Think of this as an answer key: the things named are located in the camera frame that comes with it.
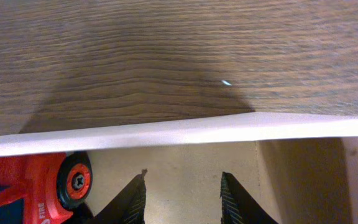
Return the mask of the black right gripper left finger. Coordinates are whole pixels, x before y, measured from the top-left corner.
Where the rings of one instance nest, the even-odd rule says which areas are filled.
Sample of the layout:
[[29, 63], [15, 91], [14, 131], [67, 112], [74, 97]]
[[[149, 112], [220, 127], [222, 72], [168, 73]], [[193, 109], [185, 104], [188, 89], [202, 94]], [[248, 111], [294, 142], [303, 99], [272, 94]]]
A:
[[136, 175], [87, 224], [145, 224], [147, 169]]

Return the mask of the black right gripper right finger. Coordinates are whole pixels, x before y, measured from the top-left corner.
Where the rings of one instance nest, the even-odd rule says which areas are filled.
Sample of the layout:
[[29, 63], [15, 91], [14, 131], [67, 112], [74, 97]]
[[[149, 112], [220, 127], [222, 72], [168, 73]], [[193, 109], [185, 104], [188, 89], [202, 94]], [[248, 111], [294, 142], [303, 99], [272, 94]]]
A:
[[220, 198], [221, 224], [277, 224], [231, 173], [222, 173]]

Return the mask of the red toy fire truck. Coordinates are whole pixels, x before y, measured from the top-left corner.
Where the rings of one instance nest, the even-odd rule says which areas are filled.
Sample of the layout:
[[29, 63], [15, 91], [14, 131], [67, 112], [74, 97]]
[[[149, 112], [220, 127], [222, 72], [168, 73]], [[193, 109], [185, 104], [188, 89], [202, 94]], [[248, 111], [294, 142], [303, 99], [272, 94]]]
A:
[[85, 152], [0, 157], [0, 224], [86, 223], [92, 182]]

